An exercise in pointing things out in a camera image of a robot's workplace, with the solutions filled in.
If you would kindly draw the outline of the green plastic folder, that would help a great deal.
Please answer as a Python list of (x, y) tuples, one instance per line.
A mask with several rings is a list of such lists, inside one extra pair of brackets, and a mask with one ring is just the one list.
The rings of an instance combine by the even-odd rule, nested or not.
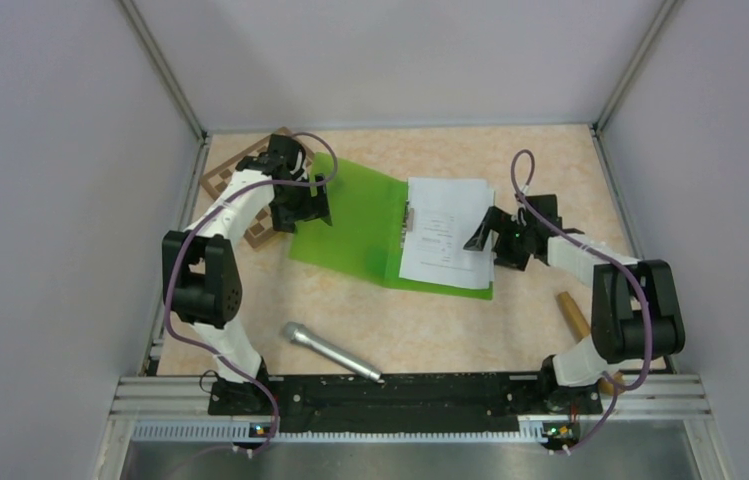
[(350, 160), (326, 185), (331, 223), (300, 223), (288, 257), (380, 287), (490, 301), (493, 287), (466, 289), (399, 276), (409, 186)]

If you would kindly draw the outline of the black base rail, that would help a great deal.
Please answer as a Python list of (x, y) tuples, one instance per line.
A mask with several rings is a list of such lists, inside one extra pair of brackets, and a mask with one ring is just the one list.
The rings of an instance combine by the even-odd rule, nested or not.
[(297, 433), (514, 433), (530, 414), (600, 414), (594, 386), (559, 387), (542, 373), (386, 374), (375, 382), (351, 375), (286, 375), (251, 383), (217, 380), (211, 416), (279, 414), (279, 430)]

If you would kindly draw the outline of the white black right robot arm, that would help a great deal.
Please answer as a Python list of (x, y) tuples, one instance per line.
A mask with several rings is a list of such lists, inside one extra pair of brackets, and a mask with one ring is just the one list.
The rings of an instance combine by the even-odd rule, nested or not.
[(566, 228), (553, 194), (526, 197), (515, 214), (491, 206), (467, 239), (466, 251), (489, 247), (493, 262), (519, 271), (531, 260), (564, 270), (591, 288), (590, 332), (568, 351), (553, 355), (551, 375), (536, 385), (539, 404), (562, 412), (590, 386), (628, 360), (680, 352), (686, 335), (670, 265), (619, 254)]

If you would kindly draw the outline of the wooden chessboard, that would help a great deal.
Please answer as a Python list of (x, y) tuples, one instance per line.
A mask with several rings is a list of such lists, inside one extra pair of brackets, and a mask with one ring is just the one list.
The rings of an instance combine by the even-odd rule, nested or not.
[[(301, 142), (298, 136), (286, 129), (280, 129), (272, 134), (294, 137), (303, 145), (307, 153), (305, 165), (310, 176), (311, 150)], [(245, 152), (234, 156), (220, 170), (209, 176), (209, 181), (205, 186), (210, 191), (213, 203), (207, 212), (212, 213), (215, 209), (219, 209), (220, 212), (200, 228), (198, 233), (200, 237), (210, 238), (220, 235), (229, 240), (233, 246), (245, 242), (250, 247), (257, 248), (268, 239), (281, 233), (274, 231), (272, 228), (269, 204), (274, 200), (273, 193), (270, 190), (251, 191), (252, 185), (239, 189), (234, 180), (234, 172), (239, 162), (246, 156), (256, 155), (264, 151), (272, 134), (264, 137)], [(305, 199), (277, 200), (300, 200), (301, 210), (296, 227), (298, 223), (306, 222), (304, 220), (306, 214)]]

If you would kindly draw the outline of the silver microphone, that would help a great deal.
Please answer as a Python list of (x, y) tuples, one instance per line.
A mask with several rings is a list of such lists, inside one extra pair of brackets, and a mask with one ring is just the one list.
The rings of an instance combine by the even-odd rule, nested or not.
[(346, 370), (373, 382), (382, 381), (382, 371), (338, 345), (322, 338), (305, 325), (287, 322), (282, 328), (283, 336), (292, 344), (307, 348)]

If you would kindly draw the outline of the metal folder clip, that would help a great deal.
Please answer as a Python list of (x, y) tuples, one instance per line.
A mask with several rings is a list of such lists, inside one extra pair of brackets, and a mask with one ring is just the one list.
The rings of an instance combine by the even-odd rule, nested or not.
[(413, 230), (414, 222), (414, 209), (409, 205), (405, 205), (404, 216), (402, 221), (402, 235), (405, 236), (407, 233)]

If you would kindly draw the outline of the wooden rolling pin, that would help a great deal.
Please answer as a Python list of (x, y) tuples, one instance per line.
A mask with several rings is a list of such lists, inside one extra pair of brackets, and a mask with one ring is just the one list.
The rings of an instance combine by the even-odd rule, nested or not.
[[(574, 339), (579, 342), (589, 336), (591, 333), (590, 324), (573, 297), (568, 292), (561, 292), (555, 298), (558, 308)], [(619, 383), (623, 380), (622, 373), (618, 370), (613, 372), (612, 378)], [(598, 387), (602, 394), (608, 396), (613, 394), (615, 388), (611, 382), (603, 377), (599, 380)]]

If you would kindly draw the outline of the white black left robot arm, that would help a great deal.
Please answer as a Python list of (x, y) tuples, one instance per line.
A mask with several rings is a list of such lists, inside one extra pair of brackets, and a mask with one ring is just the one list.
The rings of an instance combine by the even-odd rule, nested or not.
[(327, 185), (337, 170), (311, 173), (304, 133), (272, 134), (263, 151), (243, 157), (226, 188), (184, 230), (162, 240), (164, 322), (168, 334), (209, 352), (233, 401), (247, 413), (269, 404), (270, 386), (257, 376), (263, 358), (240, 318), (243, 286), (234, 248), (264, 210), (276, 232), (301, 222), (331, 224)]

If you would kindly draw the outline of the white paper files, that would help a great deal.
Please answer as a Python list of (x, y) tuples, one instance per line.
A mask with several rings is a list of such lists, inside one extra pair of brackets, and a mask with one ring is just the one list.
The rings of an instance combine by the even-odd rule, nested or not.
[(405, 280), (486, 290), (494, 278), (491, 247), (464, 251), (487, 209), (494, 189), (479, 178), (411, 177), (408, 204), (413, 230), (402, 244), (399, 277)]

